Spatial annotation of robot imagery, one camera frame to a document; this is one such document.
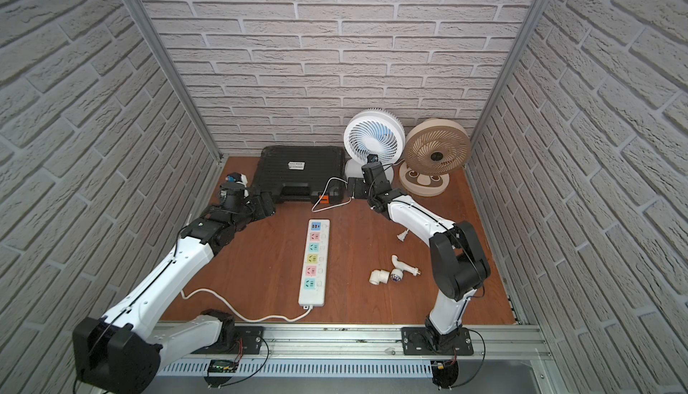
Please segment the white desk fan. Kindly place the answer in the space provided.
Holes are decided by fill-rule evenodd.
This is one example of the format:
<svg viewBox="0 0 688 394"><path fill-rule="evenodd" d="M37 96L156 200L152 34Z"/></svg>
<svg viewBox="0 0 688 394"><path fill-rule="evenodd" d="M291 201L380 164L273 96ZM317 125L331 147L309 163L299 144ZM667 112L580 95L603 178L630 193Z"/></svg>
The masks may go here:
<svg viewBox="0 0 688 394"><path fill-rule="evenodd" d="M392 182L393 165L402 158L406 135L397 116L383 109L359 112L347 124L344 145L350 159L345 165L347 179L362 178L362 167L369 155L376 155L386 167L386 178Z"/></svg>

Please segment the beige bear desk fan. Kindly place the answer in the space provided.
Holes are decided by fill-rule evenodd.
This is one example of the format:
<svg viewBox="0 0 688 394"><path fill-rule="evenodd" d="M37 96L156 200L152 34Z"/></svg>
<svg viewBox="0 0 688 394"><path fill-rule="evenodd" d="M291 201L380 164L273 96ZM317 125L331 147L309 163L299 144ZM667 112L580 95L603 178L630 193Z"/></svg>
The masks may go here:
<svg viewBox="0 0 688 394"><path fill-rule="evenodd" d="M402 186L421 197L435 197L450 184L450 174L462 168L470 155L465 129L449 119L430 118L407 137L399 174Z"/></svg>

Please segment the white label sticker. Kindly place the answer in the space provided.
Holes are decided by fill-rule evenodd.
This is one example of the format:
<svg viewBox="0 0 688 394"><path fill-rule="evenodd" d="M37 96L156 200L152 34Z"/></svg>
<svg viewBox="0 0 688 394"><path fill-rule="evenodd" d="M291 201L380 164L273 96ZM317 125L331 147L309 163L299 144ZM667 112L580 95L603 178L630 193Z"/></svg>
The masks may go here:
<svg viewBox="0 0 688 394"><path fill-rule="evenodd" d="M305 166L306 166L306 163L304 163L304 162L290 161L288 163L288 168L290 170L304 170Z"/></svg>

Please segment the white power strip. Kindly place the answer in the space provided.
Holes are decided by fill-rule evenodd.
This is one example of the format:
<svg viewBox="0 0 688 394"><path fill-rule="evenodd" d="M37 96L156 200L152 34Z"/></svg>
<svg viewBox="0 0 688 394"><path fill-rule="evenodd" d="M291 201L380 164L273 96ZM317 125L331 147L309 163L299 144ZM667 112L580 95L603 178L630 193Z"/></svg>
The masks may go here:
<svg viewBox="0 0 688 394"><path fill-rule="evenodd" d="M304 308L324 306L331 222L309 220L298 303Z"/></svg>

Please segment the white faucet shaped fitting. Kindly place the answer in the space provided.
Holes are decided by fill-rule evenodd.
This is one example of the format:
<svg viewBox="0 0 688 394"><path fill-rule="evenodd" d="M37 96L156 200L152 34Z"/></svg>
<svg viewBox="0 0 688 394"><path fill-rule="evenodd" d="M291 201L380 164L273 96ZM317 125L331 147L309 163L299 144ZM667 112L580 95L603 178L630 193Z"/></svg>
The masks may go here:
<svg viewBox="0 0 688 394"><path fill-rule="evenodd" d="M405 263L404 261L401 261L399 257L395 254L392 255L392 265L393 269L391 272L391 279L394 282L400 282L403 280L404 274L409 273L414 277L417 277L421 274L421 271L417 267L413 267L409 265L408 263Z"/></svg>

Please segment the aluminium front rail frame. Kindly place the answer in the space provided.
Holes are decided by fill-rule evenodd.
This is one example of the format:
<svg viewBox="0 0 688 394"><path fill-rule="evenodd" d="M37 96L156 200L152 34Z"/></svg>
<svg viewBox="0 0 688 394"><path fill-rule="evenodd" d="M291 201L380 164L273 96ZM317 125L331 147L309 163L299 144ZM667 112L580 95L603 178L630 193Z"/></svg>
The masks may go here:
<svg viewBox="0 0 688 394"><path fill-rule="evenodd" d="M159 335L179 325L181 324L161 324L153 332ZM405 356L401 345L401 328L404 326L400 325L237 322L234 324L234 326L247 325L264 327L263 344L259 355L244 355L243 353L237 356L193 355L191 353L178 360L219 359L228 360L236 365L249 358L428 360L432 365L430 381L439 389L456 393L469 392L483 382L499 383L500 376L491 368L491 364L514 361L530 367L540 392L565 392L562 374L555 365L553 353L536 326L466 328L474 349L472 356ZM248 377L203 377L225 388L232 383L241 383L257 376L251 374Z"/></svg>

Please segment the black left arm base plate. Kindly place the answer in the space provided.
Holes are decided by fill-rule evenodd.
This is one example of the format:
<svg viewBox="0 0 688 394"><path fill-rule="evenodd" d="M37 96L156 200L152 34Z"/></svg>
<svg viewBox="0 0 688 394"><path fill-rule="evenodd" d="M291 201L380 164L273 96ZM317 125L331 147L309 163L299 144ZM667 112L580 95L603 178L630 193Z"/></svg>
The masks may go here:
<svg viewBox="0 0 688 394"><path fill-rule="evenodd" d="M264 333L263 326L227 326L220 329L218 340L207 346L197 349L193 355L234 355L239 353L244 355L259 355L262 338Z"/></svg>

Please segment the aluminium corner post left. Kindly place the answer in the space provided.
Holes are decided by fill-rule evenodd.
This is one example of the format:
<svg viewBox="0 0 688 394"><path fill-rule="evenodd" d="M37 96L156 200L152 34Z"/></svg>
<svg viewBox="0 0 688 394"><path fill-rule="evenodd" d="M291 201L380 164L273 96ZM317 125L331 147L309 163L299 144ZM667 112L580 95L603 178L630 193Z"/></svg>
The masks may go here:
<svg viewBox="0 0 688 394"><path fill-rule="evenodd" d="M141 32L143 39L150 48L152 55L161 68L161 71L163 71L164 75L168 79L169 84L176 93L193 126L201 136L201 139L204 142L207 150L209 150L211 157L217 163L220 163L220 161L222 161L222 154L220 153L217 144L213 140L208 126L204 122L202 115L195 105L188 88L186 88L186 84L184 84L181 74L177 70L174 61L168 53L161 36L155 29L152 19L147 14L143 2L141 0L122 0L122 2Z"/></svg>

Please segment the aluminium corner post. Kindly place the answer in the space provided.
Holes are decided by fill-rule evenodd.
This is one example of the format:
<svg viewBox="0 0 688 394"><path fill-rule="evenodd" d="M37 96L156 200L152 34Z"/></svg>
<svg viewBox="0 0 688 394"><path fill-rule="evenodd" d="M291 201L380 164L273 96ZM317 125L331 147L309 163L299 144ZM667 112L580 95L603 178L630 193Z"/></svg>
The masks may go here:
<svg viewBox="0 0 688 394"><path fill-rule="evenodd" d="M201 136L201 139L204 142L207 150L209 150L211 157L217 163L220 163L220 161L222 161L222 154L220 153L217 144L213 140L208 126L204 122L202 115L195 105L188 88L186 88L186 84L184 84L181 74L177 70L174 61L168 53L161 36L155 29L152 19L147 14L143 2L141 0L122 0L122 2L141 32L143 39L150 48L152 55L161 68L161 71L163 71L164 75L168 79L169 84L176 93L193 126Z"/></svg>
<svg viewBox="0 0 688 394"><path fill-rule="evenodd" d="M548 7L548 2L549 0L533 0L533 3L528 10L528 14L526 14L521 28L508 53L500 75L498 75L494 87L490 92L487 104L482 110L481 116L478 118L478 123L471 134L470 141L472 146L475 146L478 143L481 134L483 134L487 128L487 121L496 107L499 96L506 88L507 83L511 79L519 61L521 60L521 57L528 46L530 38L535 32L535 28L537 27L539 20Z"/></svg>

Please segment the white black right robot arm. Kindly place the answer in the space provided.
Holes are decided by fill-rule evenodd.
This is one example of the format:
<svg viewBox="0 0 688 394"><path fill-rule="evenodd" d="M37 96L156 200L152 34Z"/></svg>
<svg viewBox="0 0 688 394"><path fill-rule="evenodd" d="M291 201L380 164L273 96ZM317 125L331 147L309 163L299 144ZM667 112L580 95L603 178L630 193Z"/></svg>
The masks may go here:
<svg viewBox="0 0 688 394"><path fill-rule="evenodd" d="M467 221L454 223L422 207L386 177L390 164L370 156L362 167L364 195L372 210L402 225L429 248L432 273L439 289L435 305L426 318L426 341L439 350L462 330L468 305L490 277L491 268Z"/></svg>

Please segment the small black plug adapter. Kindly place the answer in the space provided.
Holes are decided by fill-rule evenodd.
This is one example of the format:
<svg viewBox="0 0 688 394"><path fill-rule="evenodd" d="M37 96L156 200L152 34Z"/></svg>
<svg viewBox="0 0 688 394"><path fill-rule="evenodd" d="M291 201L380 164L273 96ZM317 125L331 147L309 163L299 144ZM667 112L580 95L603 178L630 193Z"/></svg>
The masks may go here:
<svg viewBox="0 0 688 394"><path fill-rule="evenodd" d="M243 186L248 186L247 176L240 174L238 172L230 173L226 176L226 181L229 183L243 184Z"/></svg>

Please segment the aluminium corner post right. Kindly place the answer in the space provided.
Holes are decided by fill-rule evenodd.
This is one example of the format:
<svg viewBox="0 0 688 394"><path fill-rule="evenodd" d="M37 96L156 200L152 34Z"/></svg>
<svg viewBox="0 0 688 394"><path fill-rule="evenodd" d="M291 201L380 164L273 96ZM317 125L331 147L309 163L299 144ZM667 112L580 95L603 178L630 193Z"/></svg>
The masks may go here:
<svg viewBox="0 0 688 394"><path fill-rule="evenodd" d="M481 116L478 118L478 123L471 134L470 141L472 146L475 146L478 143L481 134L483 134L487 128L487 121L496 107L499 96L506 88L507 83L511 79L519 61L521 60L521 57L528 46L530 38L535 32L535 28L537 27L539 20L548 7L548 2L549 0L533 0L533 3L528 10L528 14L526 14L521 28L508 53L500 75L498 75L494 87L490 92L487 104L482 110Z"/></svg>

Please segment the black plastic tool case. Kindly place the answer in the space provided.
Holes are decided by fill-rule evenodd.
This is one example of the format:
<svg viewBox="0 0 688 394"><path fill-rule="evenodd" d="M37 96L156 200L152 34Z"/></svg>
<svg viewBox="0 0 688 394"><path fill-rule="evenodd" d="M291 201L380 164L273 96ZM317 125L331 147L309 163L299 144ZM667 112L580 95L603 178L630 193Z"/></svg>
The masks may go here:
<svg viewBox="0 0 688 394"><path fill-rule="evenodd" d="M304 170L290 170L290 161L306 163ZM269 193L276 203L319 202L327 194L329 204L343 202L345 150L338 146L273 145L262 150L251 188Z"/></svg>

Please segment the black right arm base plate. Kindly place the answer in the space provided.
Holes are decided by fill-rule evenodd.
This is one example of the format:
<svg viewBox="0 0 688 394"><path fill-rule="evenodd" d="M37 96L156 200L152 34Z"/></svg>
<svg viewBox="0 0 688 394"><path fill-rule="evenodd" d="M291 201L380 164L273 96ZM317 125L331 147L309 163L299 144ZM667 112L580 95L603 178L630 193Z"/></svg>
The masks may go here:
<svg viewBox="0 0 688 394"><path fill-rule="evenodd" d="M405 356L472 356L469 331L460 327L438 334L432 327L402 327L401 345Z"/></svg>

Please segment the white cylindrical adapter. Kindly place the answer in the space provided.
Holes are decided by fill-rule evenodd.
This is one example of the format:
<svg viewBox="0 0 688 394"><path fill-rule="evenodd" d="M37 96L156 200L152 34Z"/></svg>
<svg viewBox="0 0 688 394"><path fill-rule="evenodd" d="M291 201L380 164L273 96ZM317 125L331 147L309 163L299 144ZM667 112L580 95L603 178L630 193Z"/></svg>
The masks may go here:
<svg viewBox="0 0 688 394"><path fill-rule="evenodd" d="M390 279L390 272L387 270L373 270L370 273L369 283L372 285L387 284Z"/></svg>

